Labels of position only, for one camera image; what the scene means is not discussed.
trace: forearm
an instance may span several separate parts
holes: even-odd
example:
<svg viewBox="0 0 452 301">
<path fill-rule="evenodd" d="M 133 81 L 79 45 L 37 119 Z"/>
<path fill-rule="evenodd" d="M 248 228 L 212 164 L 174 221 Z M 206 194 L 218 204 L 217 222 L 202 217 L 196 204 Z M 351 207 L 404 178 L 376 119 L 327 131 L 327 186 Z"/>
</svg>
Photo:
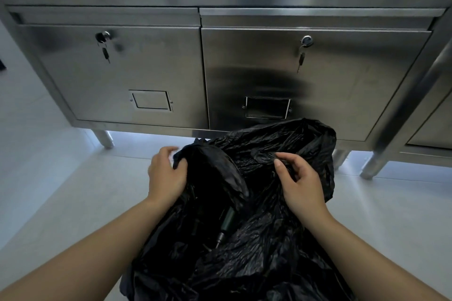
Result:
<svg viewBox="0 0 452 301">
<path fill-rule="evenodd" d="M 333 218 L 311 232 L 360 300 L 447 300 Z"/>
<path fill-rule="evenodd" d="M 167 209 L 143 201 L 0 293 L 0 300 L 103 300 Z"/>
</svg>

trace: hand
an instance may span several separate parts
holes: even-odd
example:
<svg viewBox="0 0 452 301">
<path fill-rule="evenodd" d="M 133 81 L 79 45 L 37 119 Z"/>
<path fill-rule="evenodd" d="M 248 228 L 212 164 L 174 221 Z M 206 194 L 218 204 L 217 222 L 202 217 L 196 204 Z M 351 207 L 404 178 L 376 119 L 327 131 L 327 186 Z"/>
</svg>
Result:
<svg viewBox="0 0 452 301">
<path fill-rule="evenodd" d="M 178 147 L 163 147 L 158 154 L 152 157 L 147 170 L 149 174 L 148 200 L 162 206 L 167 211 L 184 191 L 187 182 L 188 163 L 183 158 L 177 167 L 173 169 L 169 155 Z"/>
<path fill-rule="evenodd" d="M 318 173 L 299 155 L 277 152 L 276 156 L 290 162 L 297 174 L 295 182 L 285 165 L 275 159 L 275 169 L 281 180 L 284 199 L 301 223 L 312 231 L 317 224 L 332 219 L 326 208 Z"/>
</svg>

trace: person's left hand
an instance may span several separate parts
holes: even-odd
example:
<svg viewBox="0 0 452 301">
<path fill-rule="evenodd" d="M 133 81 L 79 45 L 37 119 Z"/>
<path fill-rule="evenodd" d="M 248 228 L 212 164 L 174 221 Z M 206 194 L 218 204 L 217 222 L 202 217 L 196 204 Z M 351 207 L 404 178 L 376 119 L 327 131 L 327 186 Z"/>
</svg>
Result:
<svg viewBox="0 0 452 301">
<path fill-rule="evenodd" d="M 154 204 L 169 209 L 184 191 L 187 181 L 188 163 L 183 158 L 177 167 L 173 169 L 169 155 L 178 147 L 163 147 L 158 154 L 152 157 L 147 170 L 149 174 L 148 200 Z"/>
</svg>

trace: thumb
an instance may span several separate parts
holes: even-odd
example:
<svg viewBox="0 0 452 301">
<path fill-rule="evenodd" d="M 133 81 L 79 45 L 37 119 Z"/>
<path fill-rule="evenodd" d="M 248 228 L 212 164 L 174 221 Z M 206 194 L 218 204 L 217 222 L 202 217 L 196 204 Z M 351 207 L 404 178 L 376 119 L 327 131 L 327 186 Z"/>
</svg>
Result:
<svg viewBox="0 0 452 301">
<path fill-rule="evenodd" d="M 283 162 L 281 162 L 279 159 L 275 159 L 274 164 L 276 173 L 278 174 L 283 187 L 294 182 Z"/>
<path fill-rule="evenodd" d="M 184 174 L 187 175 L 187 169 L 189 167 L 189 163 L 187 162 L 187 160 L 185 158 L 183 158 L 182 160 L 179 161 L 176 171 L 179 174 Z"/>
</svg>

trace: white wall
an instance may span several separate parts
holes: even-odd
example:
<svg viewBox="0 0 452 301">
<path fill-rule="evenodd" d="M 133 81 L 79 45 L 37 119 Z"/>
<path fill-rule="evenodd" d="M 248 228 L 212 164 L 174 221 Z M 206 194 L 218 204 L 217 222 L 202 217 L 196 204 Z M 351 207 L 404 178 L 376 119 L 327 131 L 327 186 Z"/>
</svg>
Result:
<svg viewBox="0 0 452 301">
<path fill-rule="evenodd" d="M 0 248 L 99 144 L 71 127 L 0 22 Z"/>
</svg>

